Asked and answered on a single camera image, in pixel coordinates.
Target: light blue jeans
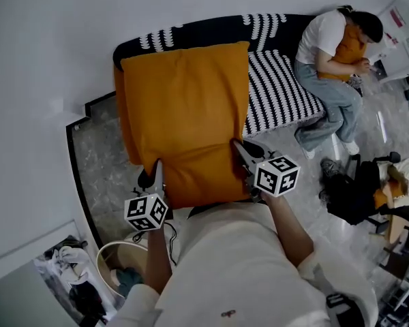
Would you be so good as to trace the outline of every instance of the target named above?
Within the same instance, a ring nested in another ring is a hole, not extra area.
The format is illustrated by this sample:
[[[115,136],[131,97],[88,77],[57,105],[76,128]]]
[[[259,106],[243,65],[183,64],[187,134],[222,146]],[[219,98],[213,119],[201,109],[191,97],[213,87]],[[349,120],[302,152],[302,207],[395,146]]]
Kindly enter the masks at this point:
[[[319,79],[313,64],[295,61],[294,74],[300,85],[322,102],[327,113],[312,125],[300,127],[295,132],[297,142],[307,151],[334,133],[342,142],[352,142],[362,106],[359,93],[341,80]]]

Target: white t-shirt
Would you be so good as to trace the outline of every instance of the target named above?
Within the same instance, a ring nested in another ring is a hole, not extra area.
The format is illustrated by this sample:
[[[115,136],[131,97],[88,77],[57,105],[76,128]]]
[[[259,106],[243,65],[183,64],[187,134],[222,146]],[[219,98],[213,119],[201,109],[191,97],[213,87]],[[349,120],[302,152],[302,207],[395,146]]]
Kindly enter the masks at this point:
[[[378,314],[370,284],[330,245],[315,245],[298,268],[284,255],[267,206],[225,204],[183,225],[179,265],[162,295],[135,285],[109,327],[330,326],[315,288],[320,263],[332,286]]]
[[[303,32],[295,59],[304,64],[315,64],[318,49],[335,56],[346,25],[346,18],[337,10],[315,17]]]
[[[388,166],[390,165],[391,165],[390,162],[378,163],[381,181],[387,181],[389,179]],[[398,172],[403,174],[404,178],[409,182],[409,159],[405,159],[399,163],[395,163],[394,167],[397,169]],[[394,208],[402,206],[409,206],[409,186],[407,195],[403,195],[394,199]]]

